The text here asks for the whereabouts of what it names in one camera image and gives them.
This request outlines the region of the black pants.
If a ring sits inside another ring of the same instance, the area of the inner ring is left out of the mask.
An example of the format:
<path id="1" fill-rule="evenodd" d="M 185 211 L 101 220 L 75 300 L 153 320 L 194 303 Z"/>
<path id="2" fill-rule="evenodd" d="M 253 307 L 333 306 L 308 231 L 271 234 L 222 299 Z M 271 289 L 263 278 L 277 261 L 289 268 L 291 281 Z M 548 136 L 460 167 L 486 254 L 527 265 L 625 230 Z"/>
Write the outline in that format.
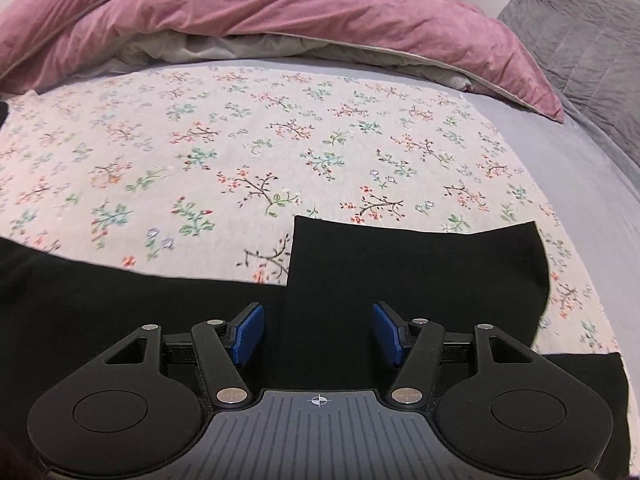
<path id="1" fill-rule="evenodd" d="M 638 467 L 614 351 L 539 351 L 550 264 L 536 223 L 460 238 L 296 217 L 283 285 L 68 258 L 1 234 L 6 479 L 618 479 Z M 427 405 L 390 405 L 372 307 L 445 330 Z M 213 406 L 191 328 L 257 302 Z"/>

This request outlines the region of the floral white cloth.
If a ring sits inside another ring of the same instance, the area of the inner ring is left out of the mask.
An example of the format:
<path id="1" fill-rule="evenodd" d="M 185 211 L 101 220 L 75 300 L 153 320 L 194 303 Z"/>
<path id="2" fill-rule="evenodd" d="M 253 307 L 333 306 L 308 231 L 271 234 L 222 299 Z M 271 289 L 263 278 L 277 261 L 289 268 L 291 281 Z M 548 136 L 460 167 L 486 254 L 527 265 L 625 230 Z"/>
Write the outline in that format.
<path id="1" fill-rule="evenodd" d="M 551 284 L 536 349 L 617 349 L 552 205 L 460 93 L 198 64 L 10 99 L 9 240 L 145 273 L 282 285 L 298 216 L 445 233 L 533 221 Z"/>

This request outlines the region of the grey bed sheet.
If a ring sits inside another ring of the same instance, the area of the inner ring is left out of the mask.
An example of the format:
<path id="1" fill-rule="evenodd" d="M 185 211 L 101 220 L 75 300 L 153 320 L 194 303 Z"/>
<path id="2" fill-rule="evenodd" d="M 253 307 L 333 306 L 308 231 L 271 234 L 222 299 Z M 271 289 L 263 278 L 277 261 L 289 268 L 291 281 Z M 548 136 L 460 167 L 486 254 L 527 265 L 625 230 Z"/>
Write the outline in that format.
<path id="1" fill-rule="evenodd" d="M 638 376 L 639 199 L 577 122 L 556 124 L 486 96 L 363 66 L 305 60 L 202 64 L 347 76 L 460 93 L 499 130 L 544 192 L 590 276 L 630 376 Z"/>

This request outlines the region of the grey quilted pillow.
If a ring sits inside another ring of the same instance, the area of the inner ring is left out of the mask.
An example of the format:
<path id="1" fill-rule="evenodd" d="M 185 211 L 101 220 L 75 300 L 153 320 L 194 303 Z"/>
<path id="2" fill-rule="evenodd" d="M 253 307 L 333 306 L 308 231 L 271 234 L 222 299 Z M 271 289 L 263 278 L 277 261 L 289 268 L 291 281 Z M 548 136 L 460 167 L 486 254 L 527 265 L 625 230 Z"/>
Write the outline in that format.
<path id="1" fill-rule="evenodd" d="M 499 14 L 596 138 L 639 166 L 639 0 L 510 0 Z"/>

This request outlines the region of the pink velvet duvet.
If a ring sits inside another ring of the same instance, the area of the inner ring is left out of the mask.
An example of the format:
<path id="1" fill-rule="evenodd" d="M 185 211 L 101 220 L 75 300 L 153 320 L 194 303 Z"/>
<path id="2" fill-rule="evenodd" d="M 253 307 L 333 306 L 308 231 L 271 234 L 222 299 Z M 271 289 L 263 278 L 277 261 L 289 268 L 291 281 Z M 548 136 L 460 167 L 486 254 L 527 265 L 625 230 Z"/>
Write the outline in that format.
<path id="1" fill-rule="evenodd" d="M 417 58 L 562 122 L 562 104 L 505 24 L 461 0 L 14 0 L 1 14 L 1 89 L 44 90 L 120 38 L 276 35 Z"/>

